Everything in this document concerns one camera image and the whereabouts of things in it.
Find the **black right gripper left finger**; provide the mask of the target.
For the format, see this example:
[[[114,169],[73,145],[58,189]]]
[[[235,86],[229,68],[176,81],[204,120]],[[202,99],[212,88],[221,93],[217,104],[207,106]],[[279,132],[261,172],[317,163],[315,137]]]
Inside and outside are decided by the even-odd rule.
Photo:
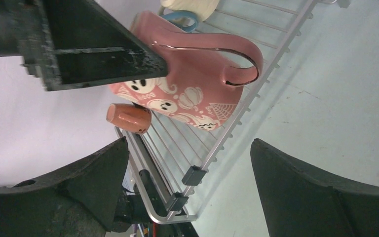
[[[97,152],[12,187],[0,187],[0,237],[103,237],[110,231],[129,150]]]

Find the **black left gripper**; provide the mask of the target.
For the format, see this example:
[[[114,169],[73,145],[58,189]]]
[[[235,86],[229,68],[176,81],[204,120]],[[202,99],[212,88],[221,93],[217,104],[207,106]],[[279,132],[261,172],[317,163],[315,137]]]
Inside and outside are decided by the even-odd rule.
[[[0,57],[48,91],[164,77],[164,59],[93,0],[0,0]]]

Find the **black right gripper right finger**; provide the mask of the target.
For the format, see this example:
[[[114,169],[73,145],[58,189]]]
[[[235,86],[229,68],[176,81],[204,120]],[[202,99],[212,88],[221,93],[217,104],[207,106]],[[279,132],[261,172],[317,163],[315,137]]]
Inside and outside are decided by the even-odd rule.
[[[251,145],[271,237],[379,237],[379,187],[347,179],[275,148]]]

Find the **pink patterned mug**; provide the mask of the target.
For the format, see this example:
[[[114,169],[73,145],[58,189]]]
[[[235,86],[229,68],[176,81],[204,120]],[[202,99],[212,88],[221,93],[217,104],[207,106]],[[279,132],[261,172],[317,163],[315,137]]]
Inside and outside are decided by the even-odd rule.
[[[237,35],[187,33],[150,11],[138,13],[130,31],[166,61],[167,75],[110,84],[111,91],[201,130],[225,123],[263,71],[260,49]]]

